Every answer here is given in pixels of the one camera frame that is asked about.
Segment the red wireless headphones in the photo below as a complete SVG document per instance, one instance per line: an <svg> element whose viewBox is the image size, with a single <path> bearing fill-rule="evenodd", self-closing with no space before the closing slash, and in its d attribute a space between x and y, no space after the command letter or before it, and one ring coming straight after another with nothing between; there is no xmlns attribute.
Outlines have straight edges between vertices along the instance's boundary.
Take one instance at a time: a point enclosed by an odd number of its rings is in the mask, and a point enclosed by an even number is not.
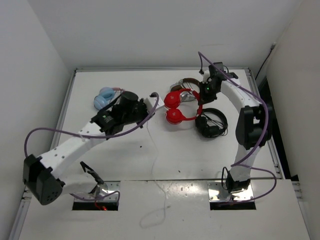
<svg viewBox="0 0 320 240"><path fill-rule="evenodd" d="M178 109L181 104L180 95L182 92L191 92L198 102L198 109L193 117L185 117ZM165 116L166 120L173 125L178 125L184 121L194 121L203 110L203 105L200 104L200 100L200 94L195 90L191 90L190 88L181 88L180 90L169 92L164 99L164 106L167 109Z"/></svg>

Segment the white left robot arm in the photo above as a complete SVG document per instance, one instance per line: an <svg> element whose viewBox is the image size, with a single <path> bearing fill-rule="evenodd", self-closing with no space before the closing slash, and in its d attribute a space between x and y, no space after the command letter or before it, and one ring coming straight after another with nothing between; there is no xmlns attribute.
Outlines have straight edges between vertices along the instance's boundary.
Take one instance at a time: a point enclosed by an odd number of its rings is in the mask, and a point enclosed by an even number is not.
<svg viewBox="0 0 320 240"><path fill-rule="evenodd" d="M28 155L23 162L23 183L43 206L64 194L79 199L80 193L96 193L104 181L92 168L83 163L82 174L65 176L64 171L95 146L142 127L154 114L158 102L156 92L142 99L124 91L65 142L39 156Z"/></svg>

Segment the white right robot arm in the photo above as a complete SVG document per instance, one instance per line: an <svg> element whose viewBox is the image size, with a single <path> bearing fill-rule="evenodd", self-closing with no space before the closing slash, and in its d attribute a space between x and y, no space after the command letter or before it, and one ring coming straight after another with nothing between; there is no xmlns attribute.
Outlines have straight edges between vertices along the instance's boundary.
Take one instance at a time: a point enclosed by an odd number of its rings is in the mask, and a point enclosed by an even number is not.
<svg viewBox="0 0 320 240"><path fill-rule="evenodd" d="M251 170L256 156L272 135L272 107L258 95L241 86L234 72L226 72L221 62L200 69L200 102L208 104L221 93L228 98L238 112L235 137L238 149L234 163L227 173L224 187L229 193L246 190L251 183Z"/></svg>

